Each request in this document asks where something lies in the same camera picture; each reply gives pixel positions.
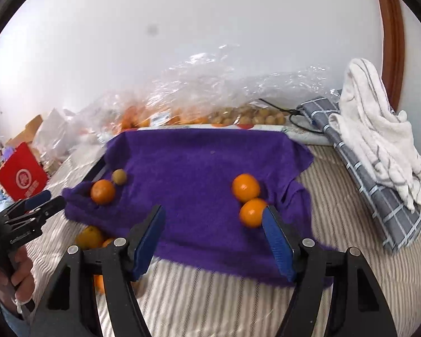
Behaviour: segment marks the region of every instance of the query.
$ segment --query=wall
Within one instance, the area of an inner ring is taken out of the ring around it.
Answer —
[[[0,35],[0,135],[222,44],[242,74],[324,65],[340,88],[353,57],[381,70],[378,1],[27,0]]]
[[[401,1],[405,28],[405,70],[399,109],[412,123],[416,149],[421,155],[421,23]]]

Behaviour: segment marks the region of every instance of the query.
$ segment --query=black cable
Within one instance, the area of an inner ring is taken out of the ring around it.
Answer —
[[[281,111],[283,113],[289,113],[290,114],[290,116],[289,116],[290,123],[292,123],[295,127],[298,127],[299,129],[308,131],[310,133],[324,135],[323,131],[321,131],[321,130],[316,130],[316,129],[311,129],[311,128],[303,127],[302,125],[299,125],[299,124],[297,124],[296,122],[294,122],[292,120],[292,118],[294,116],[302,116],[302,117],[305,118],[305,116],[301,114],[300,107],[297,107],[296,109],[283,109],[283,108],[280,108],[280,107],[278,107],[278,106],[276,106],[276,105],[274,105],[274,104],[266,101],[265,99],[257,99],[257,100],[263,101],[267,105],[270,105],[271,107],[274,107],[275,109],[278,109],[279,111]]]

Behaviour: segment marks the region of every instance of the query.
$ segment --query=red card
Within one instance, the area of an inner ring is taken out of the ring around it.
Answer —
[[[47,174],[25,142],[0,168],[0,184],[15,201],[40,193],[47,181]]]

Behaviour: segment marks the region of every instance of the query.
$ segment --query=white towel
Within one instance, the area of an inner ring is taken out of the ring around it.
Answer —
[[[340,96],[340,115],[329,123],[376,182],[395,188],[413,213],[421,206],[421,156],[405,111],[394,115],[373,64],[353,59]]]

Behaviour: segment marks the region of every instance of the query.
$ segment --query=purple object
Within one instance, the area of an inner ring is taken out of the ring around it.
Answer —
[[[104,159],[108,171],[103,177],[125,169],[127,184],[117,186],[116,199],[108,206],[90,199],[91,182],[64,189],[68,219],[125,237],[160,204],[167,218],[156,256],[289,285],[279,274],[263,229],[248,229],[239,221],[241,204],[231,184],[241,173],[252,174],[263,187],[262,197],[284,221],[311,237],[310,195],[295,180],[313,161],[306,147],[273,131],[126,131],[108,143]]]

